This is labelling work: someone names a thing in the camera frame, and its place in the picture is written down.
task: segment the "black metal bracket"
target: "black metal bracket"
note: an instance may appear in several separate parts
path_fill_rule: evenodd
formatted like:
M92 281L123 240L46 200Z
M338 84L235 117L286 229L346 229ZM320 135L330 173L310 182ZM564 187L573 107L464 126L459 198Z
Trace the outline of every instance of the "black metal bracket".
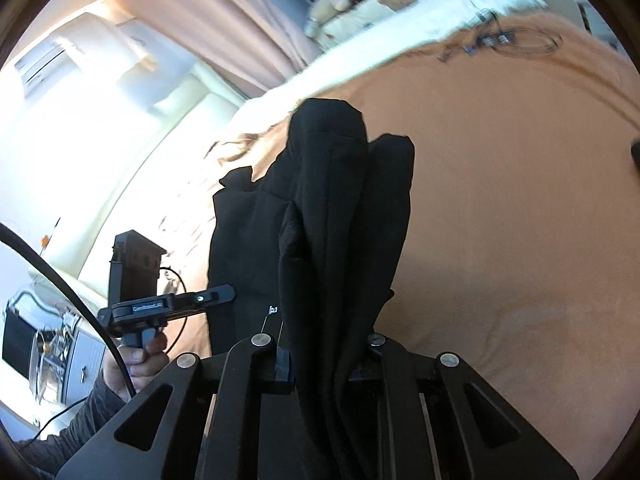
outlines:
M57 478L77 480L90 470L94 480L255 480L260 396L295 387L288 355L278 356L281 334L276 309L263 332L226 354L203 361L180 355ZM378 400L377 480L433 480L436 469L448 480L577 480L551 444L455 354L428 358L373 334L349 383Z
M233 301L231 285L220 285L200 292L165 294L123 301L98 311L98 322L112 337L121 337L127 346L144 348L159 328L172 319L204 312L207 308Z

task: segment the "gray sleeve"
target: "gray sleeve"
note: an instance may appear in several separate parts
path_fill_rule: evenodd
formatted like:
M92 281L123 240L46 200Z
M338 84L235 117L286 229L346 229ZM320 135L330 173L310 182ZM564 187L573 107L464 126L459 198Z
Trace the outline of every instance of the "gray sleeve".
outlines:
M60 435L49 435L46 440L36 440L22 450L22 456L34 468L55 476L66 461L123 406L123 400L108 389L100 374L94 389L68 428L60 431ZM16 443L18 449L25 444Z

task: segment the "curtain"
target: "curtain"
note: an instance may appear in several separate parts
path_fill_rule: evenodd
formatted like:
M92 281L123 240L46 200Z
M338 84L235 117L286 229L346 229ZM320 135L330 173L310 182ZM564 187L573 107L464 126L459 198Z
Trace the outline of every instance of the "curtain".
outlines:
M310 0L107 0L205 59L249 96L320 53L303 33Z

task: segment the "human hand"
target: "human hand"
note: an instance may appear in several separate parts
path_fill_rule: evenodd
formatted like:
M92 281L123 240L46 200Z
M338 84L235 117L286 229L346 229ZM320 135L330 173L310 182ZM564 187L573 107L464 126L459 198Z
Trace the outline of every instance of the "human hand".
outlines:
M164 353L165 348L166 336L162 332L159 332L155 338L149 341L144 349L131 348L124 345L118 348L129 369L131 381L137 392L147 386L169 364L169 357ZM127 402L129 393L124 384L122 372L110 352L106 353L102 362L102 373L107 387Z

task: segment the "black wire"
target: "black wire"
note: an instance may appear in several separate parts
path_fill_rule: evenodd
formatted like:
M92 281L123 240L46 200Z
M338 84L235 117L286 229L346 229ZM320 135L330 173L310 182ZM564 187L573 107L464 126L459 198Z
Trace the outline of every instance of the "black wire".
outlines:
M66 296L66 298L72 303L72 305L78 310L78 312L89 322L91 327L97 332L104 344L113 355L113 359L116 361L125 386L131 398L136 395L136 389L133 386L127 365L122 359L122 355L118 352L118 348L115 343L109 337L107 331L95 318L94 314L87 308L87 306L78 297L76 292L63 280L60 275L45 261L42 257L33 249L30 245L22 240L16 233L11 231L7 226L0 222L0 242L11 247L15 252L20 254L27 262L29 262L36 270L47 278L53 285Z
M177 272L175 272L175 270L173 270L171 267L160 267L160 270L168 270L169 272L172 272L175 274L175 277L178 278L178 281L180 282L180 284L182 285L182 290L184 292L187 291L187 287L184 285L184 281L182 280L182 278L180 277L180 274L178 274Z
M31 292L28 288L21 290L16 296L12 297L9 301L7 301L6 302L7 307L9 307L9 304L16 305L23 296L29 296L33 300L33 303L35 303L39 309L43 310L47 314L51 314L52 316L60 316L60 313L57 310L49 310L47 307L42 305L40 303L41 300L39 300L39 298L33 292Z
M180 281L180 284L182 285L182 290L184 292L187 292L187 287L184 285L184 281L182 280L180 274L175 272L175 270L173 270L171 267L160 267L160 270L168 270L169 272L174 273L177 276L178 280ZM187 318L185 317L184 321L182 322L182 328L180 329L180 332L178 332L178 335L174 339L174 342L171 343L171 346L169 346L169 348L166 350L166 353L169 353L171 350L174 349L175 344L178 342L178 339L180 339L182 332L184 332L184 327L186 326L187 326Z
M447 62L451 54L459 50L471 55L482 47L489 47L496 54L501 54L502 56L526 58L552 54L562 45L562 36L552 30L531 27L503 29L498 15L492 10L478 12L478 18L480 19L480 24L476 27L476 37L473 43L448 46L438 57L441 62ZM526 34L544 39L545 44L534 47L520 46L517 40Z
M42 432L44 431L44 429L50 424L52 423L54 420L56 420L60 415L64 415L66 412L68 412L71 408L76 407L78 404L80 404L81 402L85 402L89 397L85 397L84 399L80 399L80 400L76 400L76 402L74 402L73 404L70 404L69 406L67 406L64 410L62 410L60 413L55 414L54 416L52 416L43 427L40 428L40 430L38 431L38 433L36 433L36 435L29 439L27 442L25 442L24 444L22 444L22 446L20 446L20 451L22 451L23 449L29 447L31 444L33 444L38 437L42 434Z

